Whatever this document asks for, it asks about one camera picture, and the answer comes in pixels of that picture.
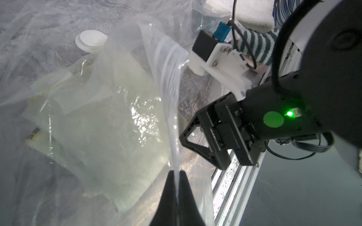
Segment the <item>clear plastic vacuum bag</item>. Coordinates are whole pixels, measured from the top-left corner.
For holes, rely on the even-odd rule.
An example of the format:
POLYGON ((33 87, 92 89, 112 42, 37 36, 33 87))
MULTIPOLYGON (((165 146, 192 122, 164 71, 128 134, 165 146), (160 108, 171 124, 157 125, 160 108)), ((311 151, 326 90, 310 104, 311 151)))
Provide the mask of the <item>clear plastic vacuum bag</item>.
POLYGON ((211 165, 179 144, 220 97, 188 67, 206 1, 1 1, 1 225, 148 226, 168 172, 214 225, 211 165))

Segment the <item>cream towel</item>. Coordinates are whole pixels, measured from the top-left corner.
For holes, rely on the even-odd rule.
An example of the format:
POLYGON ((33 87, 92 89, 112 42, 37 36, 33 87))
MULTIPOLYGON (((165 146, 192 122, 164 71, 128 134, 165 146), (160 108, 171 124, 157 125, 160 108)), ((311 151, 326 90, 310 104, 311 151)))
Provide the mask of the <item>cream towel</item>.
POLYGON ((131 209, 169 160, 161 98, 151 75, 127 54, 95 55, 31 85, 23 117, 36 124, 25 143, 73 173, 84 196, 131 209))

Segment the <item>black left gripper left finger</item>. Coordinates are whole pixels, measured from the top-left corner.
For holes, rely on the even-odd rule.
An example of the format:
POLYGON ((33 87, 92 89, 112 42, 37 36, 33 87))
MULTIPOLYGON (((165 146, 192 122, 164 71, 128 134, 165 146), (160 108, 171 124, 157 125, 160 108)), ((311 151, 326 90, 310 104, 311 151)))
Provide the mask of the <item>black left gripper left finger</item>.
POLYGON ((169 171, 161 199, 150 226, 176 226, 177 199, 174 171, 169 171))

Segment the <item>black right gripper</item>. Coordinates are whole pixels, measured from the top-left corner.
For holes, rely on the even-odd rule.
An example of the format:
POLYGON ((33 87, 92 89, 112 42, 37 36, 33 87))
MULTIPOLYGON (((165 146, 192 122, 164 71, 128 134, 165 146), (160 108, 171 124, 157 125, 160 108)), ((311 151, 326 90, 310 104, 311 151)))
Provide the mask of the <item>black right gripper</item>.
POLYGON ((179 139, 183 147, 220 170, 226 170, 231 164, 228 150, 234 151, 242 166, 257 165, 265 150, 264 142, 256 137, 241 103, 231 92, 198 110, 179 139), (196 128, 201 128, 207 147, 188 140, 196 128))

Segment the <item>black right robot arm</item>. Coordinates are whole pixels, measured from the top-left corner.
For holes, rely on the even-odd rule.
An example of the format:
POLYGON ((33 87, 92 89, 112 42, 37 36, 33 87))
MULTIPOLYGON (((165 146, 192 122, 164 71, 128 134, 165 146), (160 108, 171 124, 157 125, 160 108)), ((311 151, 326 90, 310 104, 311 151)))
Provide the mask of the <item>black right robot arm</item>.
POLYGON ((255 166, 272 139, 290 138, 310 152, 324 153, 334 134, 362 146, 362 3, 341 1, 319 23, 302 56, 300 69, 280 76, 287 41, 318 4, 304 1, 286 20, 274 44, 271 76, 252 87, 242 74, 250 65, 236 42, 234 19, 215 32, 201 30, 190 52, 190 69, 210 74, 229 93, 200 109, 179 139, 183 147, 226 170, 233 150, 240 165, 255 166))

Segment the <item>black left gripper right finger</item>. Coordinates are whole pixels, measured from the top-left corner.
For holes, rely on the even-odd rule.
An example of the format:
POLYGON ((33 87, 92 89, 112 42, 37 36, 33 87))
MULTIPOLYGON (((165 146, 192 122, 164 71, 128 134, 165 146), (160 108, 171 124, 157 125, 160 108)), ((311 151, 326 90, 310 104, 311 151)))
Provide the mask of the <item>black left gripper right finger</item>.
POLYGON ((180 226, 205 226, 197 208, 186 172, 179 172, 179 225, 180 226))

